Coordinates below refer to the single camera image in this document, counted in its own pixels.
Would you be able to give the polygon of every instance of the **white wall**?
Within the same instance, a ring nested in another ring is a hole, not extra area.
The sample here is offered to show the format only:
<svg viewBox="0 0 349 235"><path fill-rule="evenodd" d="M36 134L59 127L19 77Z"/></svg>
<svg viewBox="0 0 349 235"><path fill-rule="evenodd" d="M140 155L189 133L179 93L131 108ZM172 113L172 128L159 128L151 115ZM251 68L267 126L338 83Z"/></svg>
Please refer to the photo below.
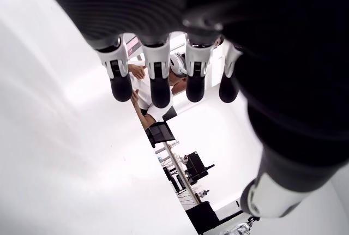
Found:
<svg viewBox="0 0 349 235"><path fill-rule="evenodd" d="M180 145L178 154L197 151L206 166L215 164L199 180L209 189L206 200L217 210L240 197L244 187L257 175L261 144L249 124L246 101L240 94L231 104L218 96L219 85L205 92L198 104L175 103L178 116L168 124Z"/></svg>
<svg viewBox="0 0 349 235"><path fill-rule="evenodd" d="M205 235L218 235L225 229L247 222L239 216ZM293 212L281 219L254 222L251 235L344 235L349 234L348 219L331 183L315 191Z"/></svg>
<svg viewBox="0 0 349 235"><path fill-rule="evenodd" d="M0 9L0 234L197 234L61 8Z"/></svg>

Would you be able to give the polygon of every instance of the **black fingertip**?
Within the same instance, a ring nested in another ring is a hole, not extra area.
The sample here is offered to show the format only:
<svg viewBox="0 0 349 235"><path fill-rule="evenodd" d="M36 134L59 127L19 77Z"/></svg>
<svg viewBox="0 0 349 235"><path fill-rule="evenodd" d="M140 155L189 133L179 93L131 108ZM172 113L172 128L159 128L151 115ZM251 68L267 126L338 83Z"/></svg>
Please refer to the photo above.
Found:
<svg viewBox="0 0 349 235"><path fill-rule="evenodd" d="M205 77L187 76L186 79L186 96L188 100L197 103L203 98L205 90Z"/></svg>
<svg viewBox="0 0 349 235"><path fill-rule="evenodd" d="M228 78L223 73L219 86L219 97L225 103L233 102L239 93L239 86L235 74Z"/></svg>
<svg viewBox="0 0 349 235"><path fill-rule="evenodd" d="M131 99L132 96L132 84L130 74L126 77L115 77L110 79L111 91L116 100L125 102Z"/></svg>
<svg viewBox="0 0 349 235"><path fill-rule="evenodd" d="M171 100L169 78L151 79L151 93L155 107L165 108Z"/></svg>

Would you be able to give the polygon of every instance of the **robotic arm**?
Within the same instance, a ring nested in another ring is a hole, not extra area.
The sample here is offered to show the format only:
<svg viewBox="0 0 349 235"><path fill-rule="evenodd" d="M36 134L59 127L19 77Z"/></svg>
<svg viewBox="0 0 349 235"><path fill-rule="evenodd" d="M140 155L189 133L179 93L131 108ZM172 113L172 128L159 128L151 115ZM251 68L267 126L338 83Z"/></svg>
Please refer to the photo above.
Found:
<svg viewBox="0 0 349 235"><path fill-rule="evenodd" d="M248 100L264 149L241 204L266 218L288 214L348 162L347 1L57 0L98 53L118 101L132 94L123 33L142 43L157 107L170 100L171 32L187 34L186 93L194 102L216 38L232 43L220 97L229 103L241 90Z"/></svg>

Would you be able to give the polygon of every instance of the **human hand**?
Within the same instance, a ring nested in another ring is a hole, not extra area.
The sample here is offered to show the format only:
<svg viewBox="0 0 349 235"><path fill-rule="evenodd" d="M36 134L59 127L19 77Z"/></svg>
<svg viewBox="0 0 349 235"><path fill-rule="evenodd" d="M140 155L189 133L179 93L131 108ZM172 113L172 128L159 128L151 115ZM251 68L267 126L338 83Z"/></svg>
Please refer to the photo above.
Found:
<svg viewBox="0 0 349 235"><path fill-rule="evenodd" d="M138 107L138 89L136 91L132 91L131 102L133 107Z"/></svg>
<svg viewBox="0 0 349 235"><path fill-rule="evenodd" d="M130 67L130 71L135 76L138 80L141 80L145 77L146 73L144 72L144 69L146 69L147 66L137 66L137 65L132 65Z"/></svg>

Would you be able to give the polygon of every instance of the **person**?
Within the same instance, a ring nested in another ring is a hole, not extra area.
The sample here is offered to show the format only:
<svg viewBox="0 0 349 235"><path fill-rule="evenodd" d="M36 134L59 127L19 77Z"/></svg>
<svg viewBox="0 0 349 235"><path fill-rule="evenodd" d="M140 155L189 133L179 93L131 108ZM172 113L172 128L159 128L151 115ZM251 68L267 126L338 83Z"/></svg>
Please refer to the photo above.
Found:
<svg viewBox="0 0 349 235"><path fill-rule="evenodd" d="M219 37L214 44L214 49L223 43L223 37ZM131 102L135 108L143 128L146 130L155 122L162 119L163 115L173 104L173 95L186 89L186 63L185 54L176 53L170 55L170 103L165 108L157 108L152 103L151 82L148 69L143 65L129 64L130 78L133 88Z"/></svg>

